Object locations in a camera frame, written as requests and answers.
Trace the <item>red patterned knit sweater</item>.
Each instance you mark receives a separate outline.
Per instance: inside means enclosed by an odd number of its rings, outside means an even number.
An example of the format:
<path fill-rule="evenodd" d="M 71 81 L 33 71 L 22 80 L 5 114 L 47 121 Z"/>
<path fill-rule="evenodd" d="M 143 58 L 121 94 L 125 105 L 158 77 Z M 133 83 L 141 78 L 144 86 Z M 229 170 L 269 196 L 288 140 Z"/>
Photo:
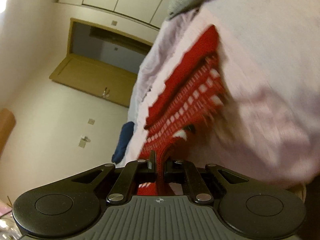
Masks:
<path fill-rule="evenodd" d="M 138 195 L 169 196 L 173 190 L 164 182 L 168 158 L 185 160 L 195 131 L 216 115 L 223 105 L 225 89 L 219 74 L 219 35 L 210 25 L 165 81 L 165 89 L 149 107 L 144 129 L 148 135 L 140 157 L 156 153 L 157 179 L 140 186 Z"/>

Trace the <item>folded navy blue garment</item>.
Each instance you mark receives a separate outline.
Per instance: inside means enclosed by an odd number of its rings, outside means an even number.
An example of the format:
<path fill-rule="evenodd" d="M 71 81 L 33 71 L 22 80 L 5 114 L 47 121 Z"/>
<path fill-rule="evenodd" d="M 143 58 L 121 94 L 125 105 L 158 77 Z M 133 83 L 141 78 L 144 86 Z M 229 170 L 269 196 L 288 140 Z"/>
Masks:
<path fill-rule="evenodd" d="M 127 146 L 133 136 L 134 125 L 134 122 L 129 121 L 122 126 L 116 150 L 111 159 L 113 163 L 119 164 L 125 156 Z"/>

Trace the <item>wooden door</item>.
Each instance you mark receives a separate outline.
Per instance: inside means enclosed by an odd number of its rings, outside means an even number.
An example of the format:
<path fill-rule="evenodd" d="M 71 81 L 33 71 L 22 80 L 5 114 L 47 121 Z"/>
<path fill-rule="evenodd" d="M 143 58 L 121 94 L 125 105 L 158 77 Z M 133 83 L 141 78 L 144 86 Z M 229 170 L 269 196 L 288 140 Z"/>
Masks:
<path fill-rule="evenodd" d="M 122 31 L 71 18 L 66 57 L 49 78 L 129 107 L 140 64 L 151 47 Z"/>

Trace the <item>lilac pillow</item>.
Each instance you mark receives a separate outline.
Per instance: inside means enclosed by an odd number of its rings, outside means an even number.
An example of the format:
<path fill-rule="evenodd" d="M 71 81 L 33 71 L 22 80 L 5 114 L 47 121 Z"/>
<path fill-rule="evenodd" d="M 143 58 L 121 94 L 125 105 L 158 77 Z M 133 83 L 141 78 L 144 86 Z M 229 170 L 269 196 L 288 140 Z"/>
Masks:
<path fill-rule="evenodd" d="M 140 64 L 137 80 L 132 90 L 127 121 L 133 123 L 133 129 L 137 128 L 140 104 L 151 89 L 163 64 L 172 57 L 178 42 L 198 12 L 199 8 L 195 8 L 162 23 L 150 51 Z"/>

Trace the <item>pink and grey quilt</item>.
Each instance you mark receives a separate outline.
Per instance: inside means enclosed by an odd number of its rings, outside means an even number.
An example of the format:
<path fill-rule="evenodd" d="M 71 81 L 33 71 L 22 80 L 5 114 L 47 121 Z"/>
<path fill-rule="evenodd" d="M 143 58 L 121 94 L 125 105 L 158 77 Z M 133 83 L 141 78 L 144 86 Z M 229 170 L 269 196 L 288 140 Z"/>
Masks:
<path fill-rule="evenodd" d="M 197 129 L 188 157 L 289 188 L 319 175 L 319 0 L 210 0 L 140 104 L 120 165 L 138 158 L 148 108 L 198 36 L 219 33 L 222 113 Z"/>

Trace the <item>wall plug adapter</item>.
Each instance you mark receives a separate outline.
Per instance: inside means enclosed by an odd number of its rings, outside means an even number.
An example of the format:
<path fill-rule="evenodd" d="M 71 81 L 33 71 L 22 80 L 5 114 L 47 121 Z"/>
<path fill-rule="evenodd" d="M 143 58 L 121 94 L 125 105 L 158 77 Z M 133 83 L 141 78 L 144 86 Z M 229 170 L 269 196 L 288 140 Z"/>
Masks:
<path fill-rule="evenodd" d="M 88 136 L 81 136 L 78 146 L 80 148 L 85 148 L 86 144 L 91 142 Z"/>

